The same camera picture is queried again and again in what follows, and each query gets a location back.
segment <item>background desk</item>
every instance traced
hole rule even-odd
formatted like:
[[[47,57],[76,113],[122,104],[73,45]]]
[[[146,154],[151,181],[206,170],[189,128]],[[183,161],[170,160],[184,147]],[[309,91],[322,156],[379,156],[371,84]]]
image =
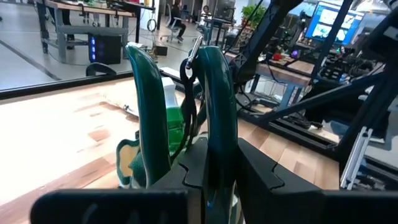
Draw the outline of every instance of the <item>background desk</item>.
[[[235,58],[235,56],[236,55],[232,53],[227,53],[225,55],[228,61]],[[307,62],[297,61],[289,65],[289,67],[311,74],[313,65]],[[297,88],[297,91],[293,99],[293,103],[295,103],[298,100],[302,88],[306,87],[310,83],[311,78],[281,68],[277,68],[272,65],[268,67],[268,65],[264,63],[258,63],[256,72],[272,80],[270,69],[272,70],[272,74],[274,75],[276,80],[285,83],[287,85],[285,93],[282,97],[282,101],[280,102],[280,105],[278,107],[278,109],[281,110],[289,105],[289,101],[294,93],[295,88]]]
[[[208,40],[207,40],[207,45],[211,44],[211,38],[213,37],[213,29],[215,28],[215,23],[218,24],[218,26],[216,26],[216,28],[218,28],[217,31],[217,38],[216,38],[216,46],[218,46],[218,39],[220,38],[220,33],[221,30],[223,29],[223,25],[224,24],[232,24],[231,21],[227,21],[225,19],[217,19],[217,18],[211,18],[211,19],[204,19],[204,21],[207,24],[210,24],[210,30],[209,30],[209,34],[208,34]]]
[[[132,17],[131,12],[123,12],[118,11],[117,15],[123,17],[123,26],[122,28],[118,27],[93,27],[93,26],[65,26],[62,22],[62,9],[68,9],[71,11],[81,11],[81,7],[77,6],[78,2],[65,1],[67,3],[62,2],[53,2],[53,1],[45,1],[45,6],[54,8],[55,11],[55,29],[57,31],[57,41],[50,40],[49,32],[46,27],[46,8],[43,5],[42,0],[36,0],[37,4],[37,13],[39,15],[39,24],[40,24],[40,36],[42,40],[43,53],[48,53],[49,45],[58,49],[59,60],[62,63],[66,63],[67,60],[67,46],[68,45],[86,45],[84,43],[68,43],[65,40],[65,34],[104,34],[104,35],[121,35],[122,36],[122,45],[127,44],[127,36],[129,33],[129,17]],[[116,11],[113,9],[102,8],[103,4],[98,4],[99,7],[89,7],[85,6],[85,12],[93,13],[93,14],[107,14],[107,15],[116,15]]]

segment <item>wooden tabletop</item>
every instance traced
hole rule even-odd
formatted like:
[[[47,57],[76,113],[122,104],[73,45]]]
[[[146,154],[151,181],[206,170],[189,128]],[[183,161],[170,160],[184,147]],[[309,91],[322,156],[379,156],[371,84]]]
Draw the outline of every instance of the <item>wooden tabletop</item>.
[[[225,57],[227,58],[228,61],[232,60],[235,58],[235,54],[232,53],[226,53]],[[300,75],[298,73],[290,72],[285,69],[277,68],[275,66],[270,65],[269,66],[272,70],[272,73],[274,74],[275,78],[280,78],[285,81],[295,83],[297,85],[301,86],[307,86],[310,83],[310,78],[305,77],[303,75]],[[300,70],[302,72],[306,72],[308,74],[311,74],[313,65],[307,62],[301,62],[297,61],[292,63],[291,65],[288,66],[289,68],[294,68],[296,70]],[[270,70],[268,68],[268,65],[264,63],[258,63],[257,64],[257,72],[258,73],[270,73]]]
[[[0,101],[1,223],[28,223],[41,195],[64,188],[115,188],[116,146],[133,139],[132,78]],[[183,95],[176,91],[178,102]],[[238,121],[239,136],[324,189],[338,189],[338,164],[276,134]]]
[[[37,3],[43,3],[43,0],[34,0],[34,1]],[[89,6],[87,5],[87,3],[83,1],[77,1],[77,2],[67,1],[67,0],[64,0],[62,2],[55,2],[50,0],[45,1],[45,5],[48,7],[52,7],[54,9],[69,9],[72,11],[81,11],[81,7],[79,6],[79,4],[84,5],[85,12],[116,15],[116,10],[107,8],[106,3],[94,2],[93,6]],[[118,11],[118,15],[132,17],[131,12]]]

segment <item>red object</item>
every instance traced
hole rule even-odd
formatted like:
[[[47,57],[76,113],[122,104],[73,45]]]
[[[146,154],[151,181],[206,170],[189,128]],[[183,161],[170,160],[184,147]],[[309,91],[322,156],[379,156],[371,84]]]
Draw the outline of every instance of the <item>red object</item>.
[[[274,55],[272,56],[273,60],[280,60],[282,59],[282,55],[280,53],[274,53]]]

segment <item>potted plant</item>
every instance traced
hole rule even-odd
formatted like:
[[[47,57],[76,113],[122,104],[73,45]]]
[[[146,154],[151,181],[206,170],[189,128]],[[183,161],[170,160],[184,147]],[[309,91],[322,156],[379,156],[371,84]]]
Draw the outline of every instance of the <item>potted plant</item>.
[[[251,15],[251,13],[254,11],[254,9],[256,8],[255,5],[252,6],[244,6],[242,8],[242,26],[246,23],[246,21],[249,19],[249,16]],[[257,9],[257,11],[254,13],[254,15],[252,16],[252,18],[250,19],[248,25],[255,29],[257,27],[257,25],[260,23],[264,13],[266,13],[266,8],[262,5],[260,5]]]

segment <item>white wall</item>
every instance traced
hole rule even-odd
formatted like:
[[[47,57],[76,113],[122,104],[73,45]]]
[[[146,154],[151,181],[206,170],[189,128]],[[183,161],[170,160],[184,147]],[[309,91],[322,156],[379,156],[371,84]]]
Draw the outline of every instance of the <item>white wall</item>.
[[[154,19],[157,23],[157,15],[159,13],[159,0],[149,0],[149,6],[152,6],[152,1],[155,1],[155,8],[156,10],[154,11],[155,13],[153,13],[151,10],[147,10],[147,9],[141,9],[141,23],[140,23],[140,28],[141,29],[147,29],[147,23],[150,19]]]

